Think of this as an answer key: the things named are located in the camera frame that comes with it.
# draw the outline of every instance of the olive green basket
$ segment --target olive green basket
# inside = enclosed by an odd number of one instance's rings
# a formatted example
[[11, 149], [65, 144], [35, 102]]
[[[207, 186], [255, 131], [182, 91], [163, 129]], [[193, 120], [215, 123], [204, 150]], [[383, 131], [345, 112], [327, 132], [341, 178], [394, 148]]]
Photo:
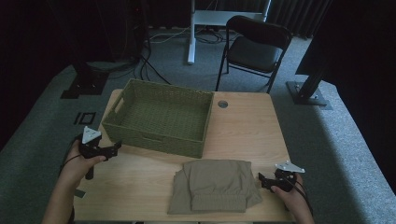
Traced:
[[131, 79], [102, 124], [112, 142], [202, 158], [213, 92]]

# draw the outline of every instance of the hand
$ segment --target hand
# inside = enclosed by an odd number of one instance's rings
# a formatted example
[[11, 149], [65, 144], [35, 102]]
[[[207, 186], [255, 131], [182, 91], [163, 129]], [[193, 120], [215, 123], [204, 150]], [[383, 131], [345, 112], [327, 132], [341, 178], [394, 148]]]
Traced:
[[[302, 185], [303, 179], [298, 173], [296, 173], [296, 175], [297, 182]], [[297, 184], [296, 187], [302, 193], [305, 193], [302, 186]], [[271, 190], [285, 203], [286, 207], [288, 207], [290, 212], [296, 218], [297, 223], [314, 223], [314, 219], [312, 218], [311, 211], [305, 198], [296, 189], [292, 189], [290, 192], [286, 192], [279, 187], [272, 186]]]
[[58, 183], [69, 189], [76, 189], [81, 179], [85, 174], [88, 173], [90, 168], [106, 159], [105, 156], [97, 156], [90, 159], [85, 159], [82, 155], [80, 155], [78, 146], [79, 140], [76, 140], [71, 146], [70, 152], [67, 155], [65, 161], [66, 164], [64, 165], [64, 168], [62, 169], [58, 179]]

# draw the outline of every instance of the chair backrest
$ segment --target chair backrest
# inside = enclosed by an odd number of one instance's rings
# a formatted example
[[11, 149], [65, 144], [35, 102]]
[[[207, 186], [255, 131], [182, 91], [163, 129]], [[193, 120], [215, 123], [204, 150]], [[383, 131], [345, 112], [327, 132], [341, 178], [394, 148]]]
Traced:
[[227, 21], [227, 30], [234, 30], [251, 41], [286, 50], [292, 39], [291, 32], [283, 26], [245, 16], [233, 16]]

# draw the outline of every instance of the stand base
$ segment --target stand base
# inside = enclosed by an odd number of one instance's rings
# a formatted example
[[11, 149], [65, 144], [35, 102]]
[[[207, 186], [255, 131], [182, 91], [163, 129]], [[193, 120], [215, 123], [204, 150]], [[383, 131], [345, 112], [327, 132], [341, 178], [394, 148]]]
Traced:
[[96, 79], [90, 87], [81, 87], [78, 85], [78, 76], [74, 79], [69, 90], [62, 93], [61, 99], [77, 99], [80, 95], [101, 95], [106, 85], [109, 73], [92, 71]]
[[296, 105], [318, 105], [322, 110], [332, 110], [330, 102], [323, 98], [319, 89], [317, 89], [310, 98], [305, 99], [298, 95], [300, 88], [304, 85], [303, 82], [288, 81], [286, 82], [286, 85], [288, 86], [291, 98]]

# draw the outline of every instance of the wooden table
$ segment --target wooden table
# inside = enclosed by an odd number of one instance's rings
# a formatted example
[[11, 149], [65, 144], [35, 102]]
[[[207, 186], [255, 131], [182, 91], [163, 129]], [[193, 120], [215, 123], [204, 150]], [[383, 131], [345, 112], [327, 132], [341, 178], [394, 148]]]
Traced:
[[[119, 94], [120, 90], [113, 91], [106, 112]], [[221, 100], [228, 103], [226, 108], [218, 106]], [[111, 146], [106, 131], [99, 129], [101, 146]], [[215, 92], [203, 159], [251, 161], [256, 178], [258, 172], [273, 177], [275, 164], [290, 158], [270, 95]], [[81, 181], [78, 189], [86, 195], [75, 198], [76, 220], [292, 221], [283, 203], [267, 189], [260, 189], [262, 203], [246, 213], [167, 215], [175, 172], [193, 160], [123, 145], [118, 157], [95, 166], [92, 180]]]

